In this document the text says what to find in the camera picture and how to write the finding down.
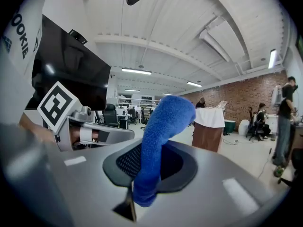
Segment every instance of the fluorescent light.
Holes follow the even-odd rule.
[[[53,67],[50,64],[46,64],[46,69],[48,71],[49,74],[55,74],[55,71],[53,70]]]
[[[140,74],[145,74],[145,75],[151,75],[151,71],[146,71],[146,70],[137,70],[137,69],[128,69],[128,68],[122,68],[122,71],[125,72],[133,72],[133,73],[140,73]]]
[[[269,60],[269,64],[268,64],[268,69],[271,69],[275,66],[275,62],[276,62],[276,50],[272,50],[270,52],[270,60]]]
[[[125,89],[125,91],[128,91],[128,92],[139,92],[138,90],[130,90],[130,89]]]
[[[193,82],[188,82],[187,84],[189,84],[189,85],[193,85],[193,86],[196,86],[196,87],[201,87],[201,85],[199,85],[199,84],[196,84],[196,83],[193,83]]]

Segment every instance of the red brick wall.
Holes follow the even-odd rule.
[[[196,105],[203,96],[206,107],[217,106],[222,100],[227,101],[225,119],[236,121],[237,130],[243,119],[250,119],[248,107],[252,107],[254,112],[258,109],[259,103],[265,103],[267,113],[275,114],[276,112],[270,108],[271,92],[276,85],[284,85],[286,81],[286,72],[282,71],[206,89],[202,92],[185,94],[182,97]]]

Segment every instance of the man in black shirt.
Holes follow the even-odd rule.
[[[200,98],[199,102],[197,102],[196,108],[205,108],[205,100],[204,100],[204,97]]]
[[[260,103],[257,113],[257,121],[260,122],[259,127],[263,130],[263,134],[260,135],[260,140],[267,139],[267,135],[269,135],[271,131],[269,125],[265,124],[264,110],[265,104]]]
[[[294,77],[289,77],[288,82],[282,88],[284,99],[278,112],[278,139],[273,156],[273,164],[276,166],[286,166],[285,153],[288,150],[291,112],[296,111],[293,106],[293,93],[296,88]]]

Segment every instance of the floor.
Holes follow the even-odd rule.
[[[135,132],[135,138],[143,137],[142,124],[130,124],[129,129]],[[186,127],[180,134],[175,135],[171,140],[181,142],[191,146],[193,140],[194,127]],[[229,158],[231,161],[248,171],[254,177],[275,192],[287,188],[284,183],[277,184],[278,178],[273,176],[275,165],[271,163],[271,157],[276,146],[275,141],[270,139],[264,141],[248,141],[245,136],[240,136],[237,132],[223,136],[218,153]],[[291,179],[293,167],[291,164],[284,171],[283,177]]]

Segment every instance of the ceiling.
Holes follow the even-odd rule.
[[[116,75],[119,93],[179,95],[196,89],[188,81],[211,87],[259,69],[268,73],[270,51],[276,49],[281,62],[286,49],[286,21],[277,0],[141,0],[133,6],[124,0],[83,0],[83,6],[86,30]],[[214,37],[209,29],[218,19],[227,27]],[[225,51],[240,48],[241,57],[226,61],[199,39],[205,29]],[[152,74],[121,70],[139,65]]]

